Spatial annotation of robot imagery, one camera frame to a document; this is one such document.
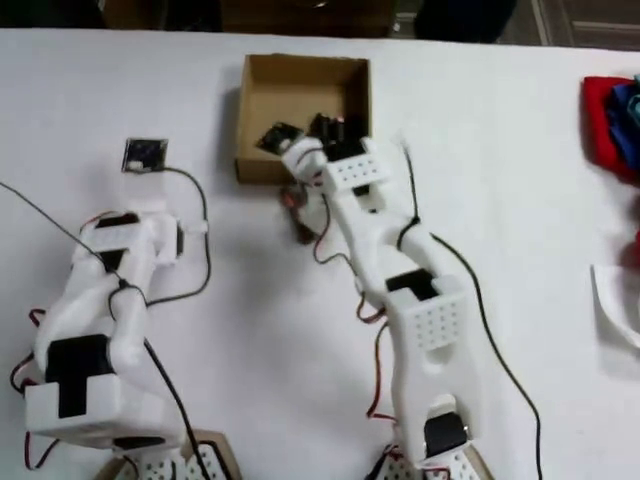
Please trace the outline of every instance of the blue fabric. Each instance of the blue fabric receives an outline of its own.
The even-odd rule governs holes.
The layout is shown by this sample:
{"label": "blue fabric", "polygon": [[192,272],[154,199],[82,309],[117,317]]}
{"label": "blue fabric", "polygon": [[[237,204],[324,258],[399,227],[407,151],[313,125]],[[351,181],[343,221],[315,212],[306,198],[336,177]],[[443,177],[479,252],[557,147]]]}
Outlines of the blue fabric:
{"label": "blue fabric", "polygon": [[634,170],[640,170],[640,130],[629,114],[629,102],[634,96],[638,96],[638,92],[639,89],[634,84],[617,85],[611,89],[607,106],[611,138],[627,166]]}
{"label": "blue fabric", "polygon": [[636,82],[636,95],[632,96],[627,103],[627,114],[636,124],[638,133],[640,133],[640,75],[634,75],[633,79]]}

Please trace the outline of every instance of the open cardboard box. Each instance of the open cardboard box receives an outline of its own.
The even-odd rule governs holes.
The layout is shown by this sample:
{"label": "open cardboard box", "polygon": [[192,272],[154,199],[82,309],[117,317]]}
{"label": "open cardboard box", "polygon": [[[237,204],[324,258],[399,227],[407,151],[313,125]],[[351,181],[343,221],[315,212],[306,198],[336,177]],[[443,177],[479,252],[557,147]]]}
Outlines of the open cardboard box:
{"label": "open cardboard box", "polygon": [[291,176],[258,140],[284,122],[305,132],[316,114],[356,117],[371,135],[369,61],[351,58],[248,55],[244,64],[237,131],[240,183],[283,184]]}

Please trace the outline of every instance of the white tabletop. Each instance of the white tabletop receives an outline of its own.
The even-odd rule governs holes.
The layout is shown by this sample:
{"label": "white tabletop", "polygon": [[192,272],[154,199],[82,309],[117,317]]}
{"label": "white tabletop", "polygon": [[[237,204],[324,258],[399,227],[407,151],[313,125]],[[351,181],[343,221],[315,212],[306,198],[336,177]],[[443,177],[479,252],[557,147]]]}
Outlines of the white tabletop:
{"label": "white tabletop", "polygon": [[[234,179],[243,57],[270,52],[371,58],[374,137],[389,152],[406,138],[423,220],[477,269],[496,339],[540,410],[546,478],[622,478],[639,468],[640,363],[601,334],[589,273],[591,263],[616,262],[635,233],[636,194],[585,160],[579,87],[585,75],[636,73],[640,53],[0,31],[3,181],[77,228],[118,205],[124,141],[148,136],[168,138],[168,163],[193,172],[206,190],[211,285],[154,308],[149,329],[194,425],[226,433],[249,479],[363,478],[391,438],[387,424],[365,418],[377,329],[354,317],[348,270],[316,266],[309,248],[294,244],[275,189]],[[406,169],[397,165],[408,209]],[[191,187],[175,185],[173,205],[198,218]],[[26,313],[60,295],[74,246],[1,195],[0,367],[8,375],[34,338]],[[332,232],[327,247],[340,246]],[[181,264],[159,274],[156,292],[187,289],[202,272],[201,249],[188,242]],[[477,447],[496,478],[533,479],[532,414],[477,314],[469,333],[486,387]],[[383,346],[389,411],[388,339]],[[0,415],[3,477],[27,478],[23,402],[8,384]],[[63,447],[43,476],[87,478],[105,458]]]}

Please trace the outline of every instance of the perforated plate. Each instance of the perforated plate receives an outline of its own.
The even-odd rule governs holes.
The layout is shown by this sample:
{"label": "perforated plate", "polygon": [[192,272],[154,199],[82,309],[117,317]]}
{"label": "perforated plate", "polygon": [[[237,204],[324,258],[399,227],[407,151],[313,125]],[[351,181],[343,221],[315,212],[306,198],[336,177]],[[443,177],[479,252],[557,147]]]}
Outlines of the perforated plate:
{"label": "perforated plate", "polygon": [[477,470],[463,452],[441,459],[435,468],[449,468],[451,476],[446,472],[431,472],[414,469],[404,458],[393,458],[388,455],[380,469],[376,480],[491,480],[493,477],[485,473],[482,467]]}
{"label": "perforated plate", "polygon": [[[228,480],[220,465],[220,459],[215,450],[209,445],[198,447],[209,478],[212,480]],[[139,480],[202,480],[202,471],[195,456],[187,462],[179,454],[168,455],[161,459],[148,460],[144,457],[134,459],[140,472]],[[134,468],[126,463],[114,480],[138,480]]]}
{"label": "perforated plate", "polygon": [[330,163],[324,170],[327,193],[351,190],[389,176],[387,169],[371,154]]}
{"label": "perforated plate", "polygon": [[407,313],[421,349],[428,352],[458,340],[463,328],[462,300],[459,295],[437,297]]}

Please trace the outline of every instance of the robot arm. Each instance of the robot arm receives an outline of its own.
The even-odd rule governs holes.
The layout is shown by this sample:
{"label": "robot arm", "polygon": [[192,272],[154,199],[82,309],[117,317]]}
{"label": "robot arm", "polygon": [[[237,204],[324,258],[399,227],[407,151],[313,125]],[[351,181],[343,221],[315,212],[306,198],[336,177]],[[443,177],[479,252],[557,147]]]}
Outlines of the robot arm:
{"label": "robot arm", "polygon": [[[45,382],[26,390],[29,431],[126,453],[183,443],[179,411],[149,384],[143,361],[151,278],[182,253],[163,176],[128,175],[136,192],[143,181],[151,196],[83,227],[80,240],[100,258],[76,247],[64,293],[38,330],[34,355]],[[123,289],[121,279],[139,290]]]}
{"label": "robot arm", "polygon": [[420,224],[406,233],[401,253],[416,268],[388,278],[380,249],[396,245],[410,218],[397,213],[391,175],[373,142],[364,138],[359,151],[329,161],[319,140],[302,137],[282,160],[309,187],[309,195],[325,196],[364,295],[374,307],[386,308],[395,355],[392,399],[405,456],[421,468],[464,449],[469,432],[479,434],[481,415],[475,366],[463,335],[467,295],[444,272],[431,234]]}

